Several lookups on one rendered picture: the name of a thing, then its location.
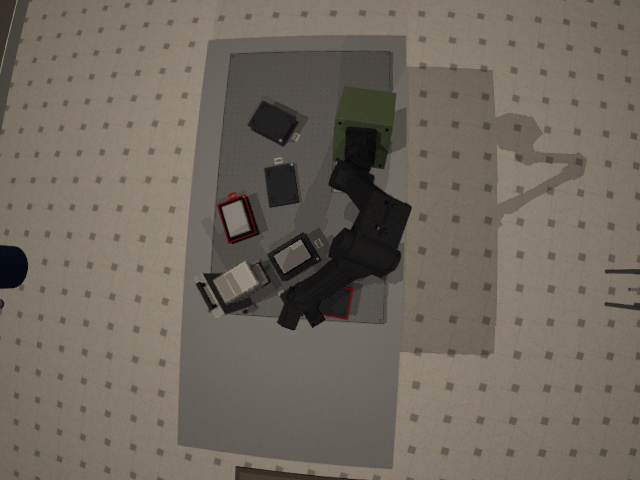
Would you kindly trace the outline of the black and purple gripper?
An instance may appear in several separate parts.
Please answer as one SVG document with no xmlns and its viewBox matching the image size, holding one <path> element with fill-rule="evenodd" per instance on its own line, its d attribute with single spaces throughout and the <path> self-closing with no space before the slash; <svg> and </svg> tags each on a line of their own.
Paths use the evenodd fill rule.
<svg viewBox="0 0 640 480">
<path fill-rule="evenodd" d="M 314 273 L 314 274 L 315 274 L 315 273 Z M 314 274 L 313 274 L 313 275 L 314 275 Z M 312 275 L 312 276 L 313 276 L 313 275 Z M 305 280 L 309 279 L 309 278 L 310 278 L 310 277 L 312 277 L 312 276 L 309 276 L 309 277 L 308 277 L 308 278 L 306 278 Z M 288 290 L 289 290 L 289 289 L 288 289 Z M 283 301 L 283 303 L 284 303 L 284 304 L 287 304 L 287 302 L 288 302 L 288 301 L 285 299 L 285 296 L 287 295 L 288 290 L 286 290 L 286 291 L 284 291 L 282 294 L 280 294 L 280 298 L 282 299 L 282 301 Z"/>
</svg>

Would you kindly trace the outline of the grey shelf rack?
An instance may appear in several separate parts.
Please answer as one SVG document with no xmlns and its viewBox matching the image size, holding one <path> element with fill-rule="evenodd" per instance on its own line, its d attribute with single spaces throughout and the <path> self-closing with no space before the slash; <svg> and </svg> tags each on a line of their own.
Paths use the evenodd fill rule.
<svg viewBox="0 0 640 480">
<path fill-rule="evenodd" d="M 222 309 L 223 309 L 224 313 L 227 313 L 227 312 L 230 312 L 230 311 L 231 311 L 231 312 L 235 312 L 235 311 L 238 311 L 238 310 L 241 310 L 241 309 L 247 308 L 247 307 L 249 307 L 250 305 L 254 304 L 255 302 L 259 301 L 260 299 L 264 298 L 265 296 L 267 296 L 267 295 L 269 295 L 270 293 L 272 293 L 272 292 L 274 292 L 275 290 L 277 290 L 277 289 L 276 289 L 276 287 L 274 286 L 274 284 L 273 284 L 272 280 L 270 279 L 270 277 L 269 277 L 268 273 L 266 272 L 266 270 L 265 270 L 264 266 L 263 266 L 263 265 L 262 265 L 262 263 L 261 263 L 261 265 L 262 265 L 262 267 L 264 268 L 264 270 L 265 270 L 266 274 L 268 275 L 269 279 L 271 280 L 271 282 L 270 282 L 269 284 L 267 284 L 267 285 L 265 285 L 265 286 L 263 287 L 263 284 L 261 283 L 261 281 L 260 281 L 259 277 L 257 276 L 257 274 L 256 274 L 255 270 L 254 270 L 254 269 L 253 269 L 253 267 L 252 267 L 252 266 L 253 266 L 254 264 L 256 264 L 257 262 L 260 262 L 260 263 L 261 263 L 260 259 L 256 260 L 256 261 L 255 261 L 255 262 L 253 262 L 253 263 L 250 263 L 249 265 L 250 265 L 250 267 L 251 267 L 251 269 L 252 269 L 253 273 L 255 274 L 255 276 L 256 276 L 256 278 L 257 278 L 257 280 L 258 280 L 258 282 L 259 282 L 260 284 L 258 284 L 256 287 L 251 288 L 250 290 L 246 291 L 245 293 L 241 294 L 240 296 L 236 297 L 235 299 L 231 300 L 231 301 L 230 301 L 230 302 L 228 302 L 227 304 L 226 304 L 226 303 L 224 302 L 224 300 L 222 299 L 222 297 L 221 297 L 221 295 L 220 295 L 220 293 L 219 293 L 218 289 L 216 288 L 216 286 L 215 286 L 215 284 L 214 284 L 213 280 L 215 280 L 216 278 L 218 278 L 218 277 L 220 277 L 221 275 L 225 274 L 226 272 L 228 272 L 229 270 L 233 269 L 234 267 L 238 266 L 238 265 L 239 265 L 239 264 L 241 264 L 241 263 L 239 263 L 239 264 L 237 263 L 234 267 L 232 267 L 231 269 L 227 270 L 227 271 L 226 271 L 226 272 L 224 272 L 224 273 L 203 273 L 203 274 L 204 274 L 204 276 L 205 276 L 205 278 L 206 278 L 206 280 L 207 280 L 207 282 L 209 283 L 209 285 L 210 285 L 210 287 L 211 287 L 211 289 L 212 289 L 213 293 L 215 294 L 215 296 L 216 296 L 216 298 L 217 298 L 217 300 L 218 300 L 219 304 L 221 305 L 221 307 L 222 307 Z M 253 265 L 252 265 L 252 264 L 253 264 Z M 214 279 L 214 278 L 215 278 L 215 279 Z M 255 289 L 254 289 L 254 288 L 255 288 Z M 260 290 L 260 291 L 258 290 L 259 292 L 257 291 L 257 288 Z M 263 289 L 263 288 L 264 288 L 264 289 Z M 255 291 L 253 291 L 253 292 L 255 292 L 255 293 L 256 293 L 256 294 L 254 294 L 254 293 L 252 292 L 252 289 L 254 289 L 257 293 L 256 293 Z M 249 296 L 248 296 L 248 295 L 249 295 Z"/>
</svg>

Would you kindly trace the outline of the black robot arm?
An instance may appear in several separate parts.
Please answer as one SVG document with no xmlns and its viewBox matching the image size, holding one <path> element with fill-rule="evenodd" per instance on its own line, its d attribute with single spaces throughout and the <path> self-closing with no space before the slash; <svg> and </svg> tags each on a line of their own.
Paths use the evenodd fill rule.
<svg viewBox="0 0 640 480">
<path fill-rule="evenodd" d="M 277 321 L 284 328 L 294 331 L 303 315 L 312 328 L 317 326 L 325 321 L 319 311 L 322 300 L 359 278 L 382 278 L 400 263 L 397 249 L 412 207 L 379 192 L 362 177 L 374 183 L 369 172 L 375 161 L 376 137 L 376 129 L 346 128 L 345 161 L 338 161 L 328 185 L 346 193 L 360 212 L 351 230 L 343 228 L 333 238 L 328 255 L 332 259 L 309 279 L 289 287 L 285 297 L 289 306 L 284 304 Z"/>
</svg>

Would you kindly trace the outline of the white well plate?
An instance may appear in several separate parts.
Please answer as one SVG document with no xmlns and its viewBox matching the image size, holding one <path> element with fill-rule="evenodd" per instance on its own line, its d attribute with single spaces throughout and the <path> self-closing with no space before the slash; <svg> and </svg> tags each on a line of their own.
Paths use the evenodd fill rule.
<svg viewBox="0 0 640 480">
<path fill-rule="evenodd" d="M 251 231 L 242 200 L 222 207 L 230 237 Z"/>
</svg>

